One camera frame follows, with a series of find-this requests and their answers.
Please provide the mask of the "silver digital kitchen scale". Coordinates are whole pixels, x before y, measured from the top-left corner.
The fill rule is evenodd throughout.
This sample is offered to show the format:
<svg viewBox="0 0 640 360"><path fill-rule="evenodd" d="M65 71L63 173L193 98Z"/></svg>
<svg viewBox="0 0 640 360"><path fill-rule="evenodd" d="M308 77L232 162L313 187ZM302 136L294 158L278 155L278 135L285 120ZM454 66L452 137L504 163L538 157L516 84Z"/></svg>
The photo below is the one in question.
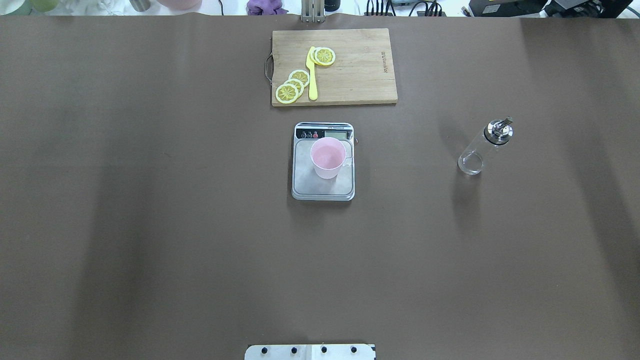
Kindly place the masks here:
<svg viewBox="0 0 640 360"><path fill-rule="evenodd" d="M351 201L355 196L354 141L354 127L349 123L297 123L292 144L293 198Z"/></svg>

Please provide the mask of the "purple cloth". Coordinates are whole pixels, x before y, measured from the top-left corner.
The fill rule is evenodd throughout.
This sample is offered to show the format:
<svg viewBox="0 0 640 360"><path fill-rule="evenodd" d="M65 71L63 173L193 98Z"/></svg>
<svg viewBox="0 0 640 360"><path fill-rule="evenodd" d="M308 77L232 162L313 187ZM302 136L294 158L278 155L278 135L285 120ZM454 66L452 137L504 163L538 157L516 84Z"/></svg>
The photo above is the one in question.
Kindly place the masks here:
<svg viewBox="0 0 640 360"><path fill-rule="evenodd" d="M282 7L281 0L249 0L246 7L249 16L284 15L289 12Z"/></svg>

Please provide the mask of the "lemon slice hidden pair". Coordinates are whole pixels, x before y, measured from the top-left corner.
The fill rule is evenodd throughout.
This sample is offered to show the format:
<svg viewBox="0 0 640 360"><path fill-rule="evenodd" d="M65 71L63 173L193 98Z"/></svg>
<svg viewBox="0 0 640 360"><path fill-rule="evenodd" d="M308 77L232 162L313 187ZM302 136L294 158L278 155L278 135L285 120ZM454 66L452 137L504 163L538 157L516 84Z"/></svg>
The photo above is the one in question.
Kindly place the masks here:
<svg viewBox="0 0 640 360"><path fill-rule="evenodd" d="M306 89L306 85L300 79L295 79L295 78L288 79L283 84L284 85L292 85L296 90L297 97L301 96L302 93L304 92L304 89Z"/></svg>

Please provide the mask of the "bamboo cutting board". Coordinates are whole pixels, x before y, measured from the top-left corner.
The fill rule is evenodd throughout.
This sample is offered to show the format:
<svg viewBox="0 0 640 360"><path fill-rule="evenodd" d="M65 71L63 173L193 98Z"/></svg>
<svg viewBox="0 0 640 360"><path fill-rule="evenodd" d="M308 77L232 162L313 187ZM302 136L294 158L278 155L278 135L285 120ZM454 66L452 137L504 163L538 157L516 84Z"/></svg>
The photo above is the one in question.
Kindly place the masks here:
<svg viewBox="0 0 640 360"><path fill-rule="evenodd" d="M316 64L317 98L304 93L297 107L396 104L398 91L390 31L387 28L274 30L272 95L290 73L306 69L312 47L329 48L336 59Z"/></svg>

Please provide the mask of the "pink plastic cup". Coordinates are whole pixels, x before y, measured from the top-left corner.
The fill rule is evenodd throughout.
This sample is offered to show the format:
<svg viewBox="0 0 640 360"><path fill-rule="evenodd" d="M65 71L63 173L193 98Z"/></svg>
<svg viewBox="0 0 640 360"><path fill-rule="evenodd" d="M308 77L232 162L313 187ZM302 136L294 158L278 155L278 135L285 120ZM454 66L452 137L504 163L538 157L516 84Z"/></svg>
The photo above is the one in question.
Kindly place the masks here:
<svg viewBox="0 0 640 360"><path fill-rule="evenodd" d="M347 158L343 142L335 137L322 137L311 146L311 162L314 171L322 179L336 177Z"/></svg>

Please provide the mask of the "black thermos bottle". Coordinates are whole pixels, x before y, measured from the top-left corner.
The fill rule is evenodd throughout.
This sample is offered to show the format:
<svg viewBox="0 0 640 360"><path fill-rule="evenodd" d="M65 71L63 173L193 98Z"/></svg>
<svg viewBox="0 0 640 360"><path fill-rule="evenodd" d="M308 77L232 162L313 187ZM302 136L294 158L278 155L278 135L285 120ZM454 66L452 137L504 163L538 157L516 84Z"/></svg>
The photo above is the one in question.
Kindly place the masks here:
<svg viewBox="0 0 640 360"><path fill-rule="evenodd" d="M341 0L324 0L324 9L326 12L335 12L341 6Z"/></svg>

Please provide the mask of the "glass sauce bottle metal cap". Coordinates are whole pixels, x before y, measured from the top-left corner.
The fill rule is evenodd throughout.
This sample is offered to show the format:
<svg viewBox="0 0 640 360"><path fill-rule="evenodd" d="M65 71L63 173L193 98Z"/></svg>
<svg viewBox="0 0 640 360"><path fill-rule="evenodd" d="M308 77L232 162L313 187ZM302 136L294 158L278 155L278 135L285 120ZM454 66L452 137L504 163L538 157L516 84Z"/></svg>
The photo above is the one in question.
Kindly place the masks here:
<svg viewBox="0 0 640 360"><path fill-rule="evenodd" d="M458 168L470 176L479 174L490 159L505 148L514 136L512 123L514 119L507 116L485 124L458 157Z"/></svg>

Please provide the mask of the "yellow plastic knife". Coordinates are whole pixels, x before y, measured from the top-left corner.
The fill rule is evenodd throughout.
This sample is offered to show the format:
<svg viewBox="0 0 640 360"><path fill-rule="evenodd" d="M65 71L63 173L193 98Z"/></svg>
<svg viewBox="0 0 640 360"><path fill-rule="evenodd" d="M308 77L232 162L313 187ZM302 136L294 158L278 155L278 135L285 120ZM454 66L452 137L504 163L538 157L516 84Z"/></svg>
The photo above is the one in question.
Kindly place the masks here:
<svg viewBox="0 0 640 360"><path fill-rule="evenodd" d="M315 101L318 99L318 88L317 88L316 74L315 74L316 64L311 63L307 55L306 55L305 66L308 69L308 73L310 74L310 82L308 84L308 98L310 101Z"/></svg>

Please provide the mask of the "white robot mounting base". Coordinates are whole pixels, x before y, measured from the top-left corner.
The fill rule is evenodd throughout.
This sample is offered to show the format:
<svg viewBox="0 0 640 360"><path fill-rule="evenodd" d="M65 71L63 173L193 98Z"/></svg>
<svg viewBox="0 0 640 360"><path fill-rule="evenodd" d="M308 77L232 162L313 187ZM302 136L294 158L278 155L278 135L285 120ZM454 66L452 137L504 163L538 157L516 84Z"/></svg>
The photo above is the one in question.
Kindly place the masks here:
<svg viewBox="0 0 640 360"><path fill-rule="evenodd" d="M254 344L247 347L245 360L375 360L374 344Z"/></svg>

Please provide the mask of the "lemon slice top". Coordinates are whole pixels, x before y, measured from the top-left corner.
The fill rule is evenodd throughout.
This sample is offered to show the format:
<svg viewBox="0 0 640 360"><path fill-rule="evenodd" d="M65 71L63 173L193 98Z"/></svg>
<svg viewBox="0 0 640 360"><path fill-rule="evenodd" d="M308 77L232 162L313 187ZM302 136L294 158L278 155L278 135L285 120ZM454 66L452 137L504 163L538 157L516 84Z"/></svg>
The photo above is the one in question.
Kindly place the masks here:
<svg viewBox="0 0 640 360"><path fill-rule="evenodd" d="M329 47L316 47L311 59L319 66L331 66L336 61L336 53Z"/></svg>

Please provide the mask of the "aluminium frame post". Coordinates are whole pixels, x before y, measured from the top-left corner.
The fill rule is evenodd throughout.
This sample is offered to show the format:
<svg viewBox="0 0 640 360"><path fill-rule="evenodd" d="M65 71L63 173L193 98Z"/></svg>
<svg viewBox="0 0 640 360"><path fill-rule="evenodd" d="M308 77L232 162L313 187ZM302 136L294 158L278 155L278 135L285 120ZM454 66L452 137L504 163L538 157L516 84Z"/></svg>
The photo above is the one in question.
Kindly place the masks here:
<svg viewBox="0 0 640 360"><path fill-rule="evenodd" d="M301 1L301 22L306 24L324 23L325 0L302 0Z"/></svg>

